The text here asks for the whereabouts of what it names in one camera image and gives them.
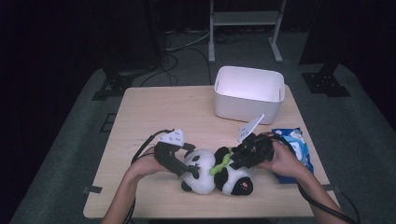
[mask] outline gray carpet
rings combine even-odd
[[[361,223],[394,223],[396,133],[354,74],[341,64],[334,75],[347,88],[350,97],[330,98],[326,94],[310,93],[301,73],[318,71],[321,65],[298,64],[307,33],[282,32],[279,35],[283,63],[275,62],[266,39],[269,35],[227,36],[229,40],[239,41],[217,44],[213,64],[207,64],[203,55],[195,50],[172,53],[177,65],[170,74],[160,74],[145,82],[155,74],[153,72],[136,78],[133,86],[138,87],[143,82],[144,86],[209,85],[214,83],[223,65],[280,72],[290,86],[331,183],[340,187],[356,204]],[[169,35],[168,48],[189,43],[198,36]],[[200,50],[207,57],[206,43],[190,48]],[[174,57],[166,57],[163,67],[172,67],[176,62]],[[82,211],[88,197],[84,188],[92,184],[109,136],[109,133],[100,132],[102,124],[107,114],[117,113],[121,101],[121,97],[92,101],[105,77],[101,69],[92,74],[11,223],[100,222],[85,218]],[[355,217],[347,200],[340,195],[337,198],[342,208]],[[311,217],[271,220],[280,224],[316,223]]]

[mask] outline green object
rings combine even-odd
[[[231,148],[228,148],[230,150],[230,153],[225,154],[225,156],[223,157],[223,161],[220,164],[217,164],[215,167],[213,167],[212,169],[209,170],[209,173],[211,175],[215,175],[218,174],[222,171],[222,169],[224,167],[226,167],[228,165],[228,163],[231,160]]]

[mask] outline dark background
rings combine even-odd
[[[207,29],[208,2],[1,1],[1,221],[12,217],[92,73],[103,66],[158,65],[163,32]],[[217,0],[216,9],[278,4]],[[289,0],[281,29],[311,28],[301,63],[335,55],[395,128],[394,11],[391,1]]]

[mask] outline white shelf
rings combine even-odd
[[[278,11],[215,12],[214,25],[275,25]]]

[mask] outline shelf leg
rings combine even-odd
[[[276,41],[277,41],[277,36],[279,34],[280,24],[282,23],[283,14],[285,12],[286,2],[287,2],[287,0],[282,0],[279,12],[277,13],[274,35],[273,35],[273,37],[268,38],[268,41],[270,42],[270,46],[274,53],[275,60],[277,63],[283,62],[282,56],[280,55],[279,49],[276,45]]]
[[[214,14],[214,6],[213,1],[210,0],[210,24],[209,24],[209,52],[208,52],[208,60],[210,63],[215,62],[215,42],[213,41],[214,36],[214,22],[213,22],[213,14]]]

